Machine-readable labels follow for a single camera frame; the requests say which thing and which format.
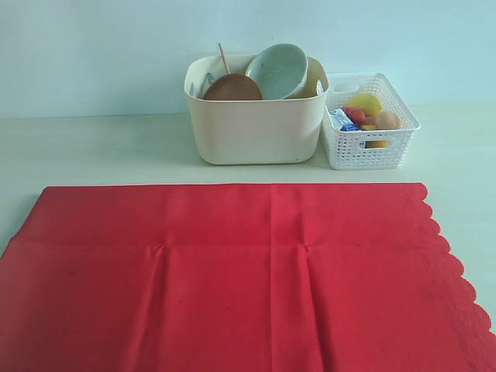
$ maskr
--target wall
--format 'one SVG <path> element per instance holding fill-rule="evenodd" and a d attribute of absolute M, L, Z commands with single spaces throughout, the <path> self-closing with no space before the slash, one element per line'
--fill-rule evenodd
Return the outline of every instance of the wall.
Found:
<path fill-rule="evenodd" d="M 186 112 L 219 41 L 381 71 L 408 104 L 496 101 L 495 19 L 494 0 L 0 0 L 0 118 Z"/>

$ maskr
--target white basket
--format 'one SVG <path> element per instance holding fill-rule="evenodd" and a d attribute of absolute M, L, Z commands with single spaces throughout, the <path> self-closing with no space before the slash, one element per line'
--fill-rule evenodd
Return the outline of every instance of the white basket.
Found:
<path fill-rule="evenodd" d="M 254 55 L 228 56 L 232 72 L 243 73 Z M 326 71 L 308 58 L 306 89 L 322 82 L 324 92 L 311 98 L 263 101 L 206 101 L 201 95 L 207 73 L 222 76 L 220 57 L 196 60 L 188 68 L 184 93 L 188 99 L 196 147 L 211 164 L 300 163 L 317 147 L 329 90 Z"/>
<path fill-rule="evenodd" d="M 352 96 L 371 93 L 379 98 L 383 109 L 398 115 L 401 128 L 342 132 L 332 126 L 329 112 L 324 113 L 321 136 L 331 167 L 337 170 L 391 169 L 403 161 L 419 121 L 401 100 L 383 74 L 327 74 L 329 92 L 326 105 L 338 109 Z M 363 148 L 366 141 L 389 141 L 384 148 Z"/>

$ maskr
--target light blue bowl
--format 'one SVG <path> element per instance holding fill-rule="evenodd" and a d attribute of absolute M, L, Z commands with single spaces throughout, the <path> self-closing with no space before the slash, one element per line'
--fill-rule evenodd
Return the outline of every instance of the light blue bowl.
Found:
<path fill-rule="evenodd" d="M 297 96 L 305 87 L 308 59 L 293 44 L 276 44 L 251 61 L 246 75 L 258 84 L 263 99 L 285 99 Z"/>

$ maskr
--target tabletop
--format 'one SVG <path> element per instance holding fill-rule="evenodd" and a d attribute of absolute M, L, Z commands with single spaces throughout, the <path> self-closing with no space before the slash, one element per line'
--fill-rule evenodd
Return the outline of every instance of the tabletop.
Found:
<path fill-rule="evenodd" d="M 320 144 L 301 164 L 210 165 L 188 115 L 2 120 L 0 253 L 47 186 L 420 181 L 476 303 L 496 319 L 496 102 L 411 110 L 422 128 L 404 163 L 379 171 L 334 171 Z"/>

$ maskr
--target red cloth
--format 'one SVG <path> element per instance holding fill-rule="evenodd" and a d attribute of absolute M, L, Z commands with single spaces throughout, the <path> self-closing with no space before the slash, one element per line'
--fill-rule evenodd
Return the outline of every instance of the red cloth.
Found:
<path fill-rule="evenodd" d="M 489 371 L 422 184 L 48 188 L 0 260 L 1 372 Z"/>

